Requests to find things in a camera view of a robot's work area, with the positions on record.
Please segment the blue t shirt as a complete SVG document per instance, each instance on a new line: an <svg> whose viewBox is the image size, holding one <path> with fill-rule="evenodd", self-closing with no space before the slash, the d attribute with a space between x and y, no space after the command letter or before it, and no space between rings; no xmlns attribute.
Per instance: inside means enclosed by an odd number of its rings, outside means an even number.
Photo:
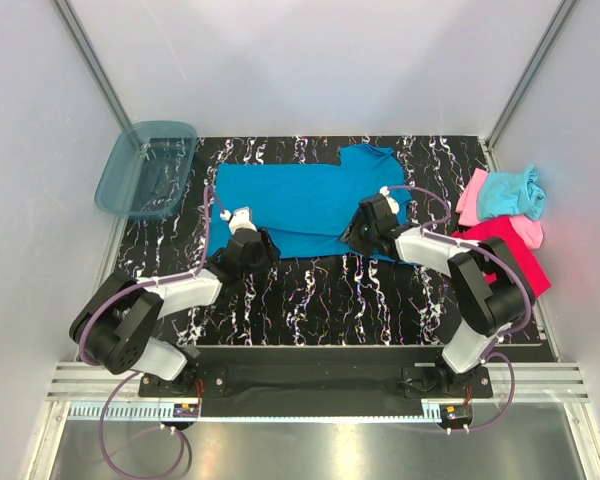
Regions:
<svg viewBox="0 0 600 480"><path fill-rule="evenodd" d="M338 165L222 164L215 192L233 212L248 207L252 222L268 231L282 259L342 256L341 240L358 202L385 186L405 183L390 147L346 146Z"/></svg>

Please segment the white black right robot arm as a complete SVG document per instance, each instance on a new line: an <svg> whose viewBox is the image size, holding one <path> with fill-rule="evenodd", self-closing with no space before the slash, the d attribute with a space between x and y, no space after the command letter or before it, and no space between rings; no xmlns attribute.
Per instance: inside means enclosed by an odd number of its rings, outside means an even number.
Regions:
<svg viewBox="0 0 600 480"><path fill-rule="evenodd" d="M533 289L503 239L475 242L436 234L401 224L398 211L388 194L361 200L342 241L365 256L380 254L450 279L462 320L435 364L405 385L422 394L461 396L500 339L530 319Z"/></svg>

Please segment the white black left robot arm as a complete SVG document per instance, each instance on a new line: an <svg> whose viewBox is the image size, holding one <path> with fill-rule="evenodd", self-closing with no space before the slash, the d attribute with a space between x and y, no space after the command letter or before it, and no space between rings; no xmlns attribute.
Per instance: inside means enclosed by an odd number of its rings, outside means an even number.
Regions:
<svg viewBox="0 0 600 480"><path fill-rule="evenodd" d="M81 360L114 375L140 372L176 396L195 386L195 355L153 336L159 319L210 306L222 289L247 274L266 271L279 249L264 228L240 228L202 266L186 273L134 279L109 275L69 328Z"/></svg>

